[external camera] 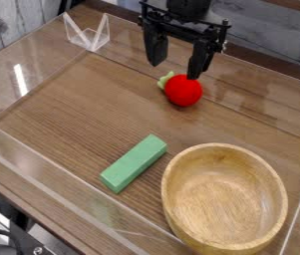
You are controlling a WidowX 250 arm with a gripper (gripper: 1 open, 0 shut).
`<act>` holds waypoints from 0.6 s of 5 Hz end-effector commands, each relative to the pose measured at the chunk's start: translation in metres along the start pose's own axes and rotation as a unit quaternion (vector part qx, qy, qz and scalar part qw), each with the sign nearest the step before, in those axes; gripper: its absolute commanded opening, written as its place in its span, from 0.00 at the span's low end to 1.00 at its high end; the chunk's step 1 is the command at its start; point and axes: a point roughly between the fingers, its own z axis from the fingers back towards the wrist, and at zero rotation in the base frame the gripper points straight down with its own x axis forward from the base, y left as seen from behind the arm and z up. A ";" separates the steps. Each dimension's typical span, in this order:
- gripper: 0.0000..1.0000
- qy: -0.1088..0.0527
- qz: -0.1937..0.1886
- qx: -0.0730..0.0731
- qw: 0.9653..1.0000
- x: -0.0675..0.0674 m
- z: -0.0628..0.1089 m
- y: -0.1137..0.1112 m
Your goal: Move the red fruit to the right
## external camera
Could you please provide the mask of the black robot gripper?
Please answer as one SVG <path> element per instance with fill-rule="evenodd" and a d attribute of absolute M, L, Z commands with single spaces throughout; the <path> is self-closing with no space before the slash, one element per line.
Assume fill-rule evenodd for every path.
<path fill-rule="evenodd" d="M 231 21 L 211 10 L 212 0 L 141 0 L 148 60 L 156 67 L 168 54 L 168 36 L 193 43 L 187 77 L 197 80 L 207 71 L 215 52 L 227 43 Z"/>

